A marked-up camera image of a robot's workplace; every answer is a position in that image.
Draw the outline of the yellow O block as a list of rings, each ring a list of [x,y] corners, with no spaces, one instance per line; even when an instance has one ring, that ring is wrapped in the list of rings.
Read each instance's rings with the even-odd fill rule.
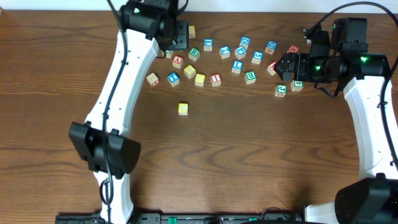
[[[196,86],[204,86],[206,76],[204,74],[197,73],[195,76],[195,85]]]

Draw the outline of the yellow C block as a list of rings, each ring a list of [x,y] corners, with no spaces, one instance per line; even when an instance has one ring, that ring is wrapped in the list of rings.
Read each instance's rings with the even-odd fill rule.
[[[188,103],[178,104],[178,114],[182,116],[188,115]]]

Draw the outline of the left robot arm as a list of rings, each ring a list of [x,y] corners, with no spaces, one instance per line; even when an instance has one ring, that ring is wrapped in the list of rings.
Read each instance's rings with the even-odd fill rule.
[[[119,27],[113,62],[85,122],[73,122],[69,138],[99,184],[102,209],[91,220],[127,223],[134,210],[130,174],[141,145],[129,138],[132,115],[145,75],[159,51],[187,50],[188,22],[177,0],[131,0],[113,10]]]

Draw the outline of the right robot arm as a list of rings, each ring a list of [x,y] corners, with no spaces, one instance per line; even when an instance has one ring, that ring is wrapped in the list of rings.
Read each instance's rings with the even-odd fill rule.
[[[371,53],[365,18],[342,18],[331,32],[305,30],[309,53],[288,51],[274,69],[287,82],[336,83],[353,118],[359,151],[359,179],[329,203],[308,205],[307,223],[396,223],[397,121],[391,101],[387,57]]]

